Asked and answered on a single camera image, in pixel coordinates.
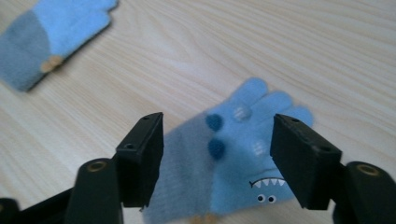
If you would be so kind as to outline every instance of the wooden surface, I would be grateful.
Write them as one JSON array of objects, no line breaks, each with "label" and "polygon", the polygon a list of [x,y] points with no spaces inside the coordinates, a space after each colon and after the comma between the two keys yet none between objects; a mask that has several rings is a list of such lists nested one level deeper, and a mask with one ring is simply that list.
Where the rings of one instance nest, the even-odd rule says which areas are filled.
[{"label": "wooden surface", "polygon": [[[4,31],[34,0],[0,1]],[[0,197],[26,208],[111,157],[141,117],[169,132],[248,77],[309,106],[314,129],[396,176],[396,3],[121,0],[111,26],[28,93],[0,83]],[[222,223],[332,223],[293,201]],[[136,209],[126,223],[141,223]]]}]

